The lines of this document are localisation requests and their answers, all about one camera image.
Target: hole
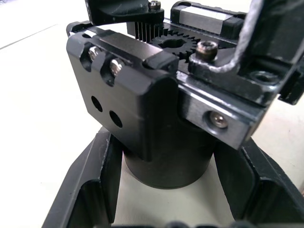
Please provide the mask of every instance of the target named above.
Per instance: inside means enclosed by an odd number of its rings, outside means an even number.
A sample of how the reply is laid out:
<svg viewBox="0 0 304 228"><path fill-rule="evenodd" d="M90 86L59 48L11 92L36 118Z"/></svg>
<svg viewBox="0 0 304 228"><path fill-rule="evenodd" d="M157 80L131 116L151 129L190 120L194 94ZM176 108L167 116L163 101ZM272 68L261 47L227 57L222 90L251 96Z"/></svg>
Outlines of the hole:
<svg viewBox="0 0 304 228"><path fill-rule="evenodd" d="M82 37L84 37L84 38L91 38L88 34L86 34L86 33L84 33L84 34L82 34Z"/></svg>
<svg viewBox="0 0 304 228"><path fill-rule="evenodd" d="M100 112L102 113L102 112L103 112L103 108L102 108L102 106L100 105L100 103L99 103L99 101L97 100L97 98L94 97L94 96L91 96L91 100L92 100L92 102L93 102L95 108L96 108L98 111L100 111Z"/></svg>
<svg viewBox="0 0 304 228"><path fill-rule="evenodd" d="M274 85L274 84L278 83L278 81L279 81L278 76L269 74L264 71L253 72L251 74L251 78L253 80L255 80L256 82L259 82L259 83L262 83L265 85Z"/></svg>
<svg viewBox="0 0 304 228"><path fill-rule="evenodd" d="M114 124L116 124L117 127L119 127L119 128L123 127L123 123L121 122L120 118L118 117L118 115L115 112L110 111L110 117L113 120Z"/></svg>
<svg viewBox="0 0 304 228"><path fill-rule="evenodd" d="M165 42L159 44L161 48L180 48L186 43L183 39L168 39Z"/></svg>
<svg viewBox="0 0 304 228"><path fill-rule="evenodd" d="M215 47L216 44L214 42L210 42L210 41L205 41L202 43L202 45L204 45L205 47Z"/></svg>

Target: silver screw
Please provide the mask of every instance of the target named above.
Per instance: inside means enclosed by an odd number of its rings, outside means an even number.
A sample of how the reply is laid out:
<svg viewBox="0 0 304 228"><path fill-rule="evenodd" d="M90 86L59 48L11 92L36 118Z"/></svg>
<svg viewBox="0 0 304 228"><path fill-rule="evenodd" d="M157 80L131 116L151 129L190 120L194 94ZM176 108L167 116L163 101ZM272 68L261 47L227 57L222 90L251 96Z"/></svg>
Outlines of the silver screw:
<svg viewBox="0 0 304 228"><path fill-rule="evenodd" d="M160 10L162 4L161 4L160 1L154 1L154 0L153 0L153 1L150 1L150 2L148 3L148 6L149 6L149 9L150 9L150 10Z"/></svg>
<svg viewBox="0 0 304 228"><path fill-rule="evenodd" d="M218 54L218 44L214 41L201 41L196 48L196 57L212 61Z"/></svg>
<svg viewBox="0 0 304 228"><path fill-rule="evenodd" d="M211 112L209 115L210 121L213 125L215 125L218 128L226 128L228 127L227 120L219 113L217 112Z"/></svg>
<svg viewBox="0 0 304 228"><path fill-rule="evenodd" d="M124 65L125 65L124 62L119 58L114 58L111 60L110 70L111 70L112 74L114 75L114 77L116 77L118 75L118 73L122 70Z"/></svg>
<svg viewBox="0 0 304 228"><path fill-rule="evenodd" d="M92 61L94 61L94 59L96 58L96 56L101 53L101 50L96 47L96 46L93 46L93 47L90 47L89 49L89 56L91 58Z"/></svg>

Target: cylindrical base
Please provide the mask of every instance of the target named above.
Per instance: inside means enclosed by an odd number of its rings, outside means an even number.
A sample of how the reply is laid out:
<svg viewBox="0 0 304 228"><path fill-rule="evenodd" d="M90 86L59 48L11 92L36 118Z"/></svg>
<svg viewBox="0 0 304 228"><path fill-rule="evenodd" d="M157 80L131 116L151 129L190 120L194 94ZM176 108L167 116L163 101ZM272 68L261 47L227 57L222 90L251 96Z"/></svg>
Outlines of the cylindrical base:
<svg viewBox="0 0 304 228"><path fill-rule="evenodd" d="M206 171L215 142L198 148L174 148L161 152L152 161L142 161L136 154L124 151L126 164L142 183L161 189L180 188L192 184Z"/></svg>

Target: gear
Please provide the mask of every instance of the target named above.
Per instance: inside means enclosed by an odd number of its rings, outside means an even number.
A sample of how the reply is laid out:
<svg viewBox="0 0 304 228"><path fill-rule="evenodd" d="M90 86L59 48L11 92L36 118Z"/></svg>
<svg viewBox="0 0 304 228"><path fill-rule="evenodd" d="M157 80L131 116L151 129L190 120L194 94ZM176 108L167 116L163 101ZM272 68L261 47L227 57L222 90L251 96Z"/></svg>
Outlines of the gear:
<svg viewBox="0 0 304 228"><path fill-rule="evenodd" d="M151 40L150 44L170 52L180 59L189 59L189 56L195 52L198 40L189 35L173 33L161 35Z"/></svg>

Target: black cylinder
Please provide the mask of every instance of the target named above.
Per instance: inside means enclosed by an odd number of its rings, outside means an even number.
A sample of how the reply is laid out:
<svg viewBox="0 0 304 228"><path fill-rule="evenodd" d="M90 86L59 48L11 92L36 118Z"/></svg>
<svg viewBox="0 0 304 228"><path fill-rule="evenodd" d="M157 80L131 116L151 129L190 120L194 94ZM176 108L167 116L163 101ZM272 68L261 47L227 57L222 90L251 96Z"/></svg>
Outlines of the black cylinder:
<svg viewBox="0 0 304 228"><path fill-rule="evenodd" d="M184 144L176 142L162 150L152 161L142 161L135 153L125 150L126 164L142 183L161 189L187 186L199 179L210 162L215 138L199 133Z"/></svg>

